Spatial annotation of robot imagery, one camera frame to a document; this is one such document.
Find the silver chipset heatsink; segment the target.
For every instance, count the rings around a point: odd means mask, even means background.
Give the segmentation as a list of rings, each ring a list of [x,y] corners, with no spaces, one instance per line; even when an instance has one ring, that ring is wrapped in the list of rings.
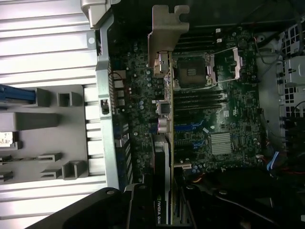
[[[230,133],[213,133],[210,135],[210,143],[214,156],[231,154],[233,151]]]

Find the blue expansion slot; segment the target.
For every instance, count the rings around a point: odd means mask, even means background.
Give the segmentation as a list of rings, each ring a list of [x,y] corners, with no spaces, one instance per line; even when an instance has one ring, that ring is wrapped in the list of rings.
[[[174,130],[176,132],[188,132],[188,131],[193,131],[195,130],[196,128],[198,127],[201,127],[203,124],[203,120],[199,123],[192,123],[192,124],[189,124],[189,125],[175,125],[174,126]]]

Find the open black PC case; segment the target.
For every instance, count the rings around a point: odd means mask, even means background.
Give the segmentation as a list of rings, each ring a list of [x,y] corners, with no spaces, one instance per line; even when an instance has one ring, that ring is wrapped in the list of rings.
[[[125,86],[115,81],[111,57],[124,41],[140,37],[147,41],[148,57],[154,5],[167,5],[170,13],[178,5],[190,8],[189,13],[179,17],[181,22],[189,23],[188,32],[179,40],[191,32],[230,31],[239,27],[254,36],[261,123],[257,164],[208,173],[240,169],[252,180],[258,178],[255,170],[259,168],[268,177],[305,192],[305,117],[281,116],[278,92],[280,67],[286,57],[282,52],[283,32],[293,25],[299,31],[297,55],[303,54],[305,0],[81,0],[82,11],[99,37],[96,78],[108,185],[124,188],[128,183],[142,181],[132,174],[131,129],[117,99],[118,91]],[[186,178],[195,184],[208,174],[190,173],[186,166],[176,165],[174,159],[175,167],[181,167]]]

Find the grey parts rack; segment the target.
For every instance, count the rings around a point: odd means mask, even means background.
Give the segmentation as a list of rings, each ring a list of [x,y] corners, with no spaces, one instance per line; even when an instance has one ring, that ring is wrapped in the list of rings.
[[[83,86],[22,89],[35,91],[36,102],[0,102],[0,132],[13,132],[0,147],[0,184],[88,176]]]

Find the green motherboard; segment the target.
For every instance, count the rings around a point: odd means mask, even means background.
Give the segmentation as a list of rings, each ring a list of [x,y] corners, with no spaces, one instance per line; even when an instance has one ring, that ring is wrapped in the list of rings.
[[[242,57],[240,79],[218,83],[234,78],[233,52],[218,54],[215,67],[210,66],[210,55],[232,47],[237,47]],[[254,167],[255,156],[261,151],[261,123],[253,33],[239,27],[183,35],[173,52],[173,67],[177,57],[200,55],[206,60],[213,84],[200,89],[173,89],[174,126],[203,120],[202,126],[193,131],[174,131],[175,163],[194,174]],[[139,180],[151,165],[152,136],[158,125],[155,101],[164,98],[164,84],[148,66],[147,41],[143,37],[124,41],[113,53],[111,63],[116,83],[125,86],[118,91],[117,99],[131,129],[132,174]],[[223,132],[230,133],[233,151],[214,156],[210,135]]]

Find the silver CPU chip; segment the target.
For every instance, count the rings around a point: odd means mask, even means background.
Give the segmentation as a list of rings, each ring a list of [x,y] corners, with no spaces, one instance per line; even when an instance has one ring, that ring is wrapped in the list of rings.
[[[0,147],[9,147],[13,143],[13,132],[0,132]]]

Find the CPU socket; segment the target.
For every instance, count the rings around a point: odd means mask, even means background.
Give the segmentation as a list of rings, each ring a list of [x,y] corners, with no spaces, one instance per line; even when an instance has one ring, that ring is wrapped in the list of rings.
[[[200,89],[213,84],[202,55],[177,57],[173,69],[175,89]]]

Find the blue disk carrier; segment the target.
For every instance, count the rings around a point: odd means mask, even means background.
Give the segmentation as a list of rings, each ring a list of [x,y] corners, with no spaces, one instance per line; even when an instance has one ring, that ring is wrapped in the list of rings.
[[[32,104],[36,102],[36,93],[33,90],[25,90],[0,84],[0,102]]]

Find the metal socket cover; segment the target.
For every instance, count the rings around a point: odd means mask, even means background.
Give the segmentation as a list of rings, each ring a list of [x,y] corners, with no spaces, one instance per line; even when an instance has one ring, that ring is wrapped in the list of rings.
[[[234,62],[235,62],[235,65],[234,65],[235,75],[234,75],[233,79],[218,81],[218,83],[224,83],[224,82],[229,82],[229,81],[234,81],[234,80],[239,80],[240,79],[240,70],[243,66],[243,62],[242,62],[242,57],[238,54],[238,48],[237,47],[228,48],[228,49],[221,50],[221,51],[218,51],[218,52],[214,52],[213,54],[211,54],[210,55],[210,66],[215,67],[215,57],[218,54],[228,52],[228,51],[233,52],[233,58],[234,58]]]

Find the perforated metal disk bay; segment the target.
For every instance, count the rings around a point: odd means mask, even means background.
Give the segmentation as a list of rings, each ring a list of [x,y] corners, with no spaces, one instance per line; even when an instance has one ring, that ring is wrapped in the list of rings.
[[[305,44],[305,25],[303,26]],[[283,32],[282,52],[286,55],[278,76],[280,115],[305,117],[305,45],[302,55],[299,49],[298,26],[293,25]]]

